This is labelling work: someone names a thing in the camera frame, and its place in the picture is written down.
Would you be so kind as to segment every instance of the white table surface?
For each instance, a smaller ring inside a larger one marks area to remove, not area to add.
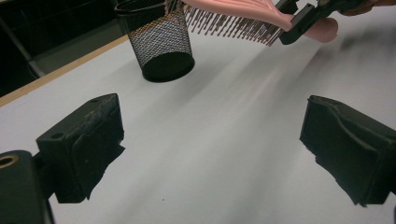
[[[334,13],[329,44],[191,34],[194,69],[162,84],[142,78],[126,41],[0,107],[0,152],[36,154],[40,134],[116,92],[126,150],[89,201],[50,198],[59,224],[393,223],[393,194],[355,206],[299,136],[312,94],[396,129],[395,9]]]

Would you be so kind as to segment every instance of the wooden table edge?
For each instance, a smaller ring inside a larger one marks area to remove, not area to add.
[[[31,91],[34,91],[35,89],[51,82],[53,79],[62,76],[63,74],[73,70],[74,68],[88,62],[89,60],[101,55],[102,53],[105,53],[106,51],[115,48],[117,45],[125,42],[126,40],[128,40],[128,35],[124,35],[104,46],[102,46],[99,49],[96,49],[94,51],[92,51],[91,53],[88,53],[84,56],[82,56],[81,58],[15,90],[12,91],[11,93],[3,96],[0,98],[0,107],[3,105],[7,105],[9,103],[11,103],[12,101],[22,97],[23,95],[28,94]]]

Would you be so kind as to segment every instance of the black clip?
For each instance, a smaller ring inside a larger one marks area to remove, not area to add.
[[[282,13],[294,14],[298,9],[296,5],[297,1],[283,0],[276,4],[276,8]],[[279,39],[284,45],[292,44],[319,19],[330,16],[334,11],[347,11],[358,7],[361,2],[362,0],[318,0],[318,5],[316,7],[311,4],[306,4],[306,6],[295,15],[293,20],[291,20],[291,29],[284,32]]]

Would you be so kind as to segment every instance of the mesh cup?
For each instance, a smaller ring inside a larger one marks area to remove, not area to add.
[[[132,0],[116,5],[114,10],[146,80],[172,81],[187,75],[194,67],[182,9],[165,15],[163,0]]]

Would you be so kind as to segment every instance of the hand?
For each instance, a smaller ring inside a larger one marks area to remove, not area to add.
[[[364,0],[359,7],[340,12],[344,16],[357,16],[369,12],[373,7],[395,6],[396,0]]]

